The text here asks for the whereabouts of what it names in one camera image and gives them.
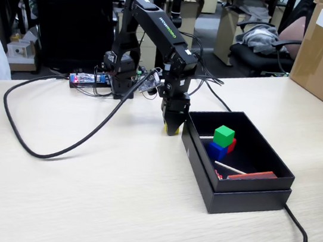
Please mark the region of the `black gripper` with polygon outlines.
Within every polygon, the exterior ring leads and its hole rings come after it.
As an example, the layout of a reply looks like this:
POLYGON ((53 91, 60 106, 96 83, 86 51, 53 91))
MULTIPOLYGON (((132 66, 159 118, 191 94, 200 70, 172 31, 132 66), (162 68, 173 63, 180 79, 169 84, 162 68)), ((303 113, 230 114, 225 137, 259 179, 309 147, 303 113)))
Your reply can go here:
POLYGON ((186 114, 190 107, 190 96, 187 93, 176 97, 164 96, 161 104, 166 133, 168 136, 174 136, 186 120, 186 114))

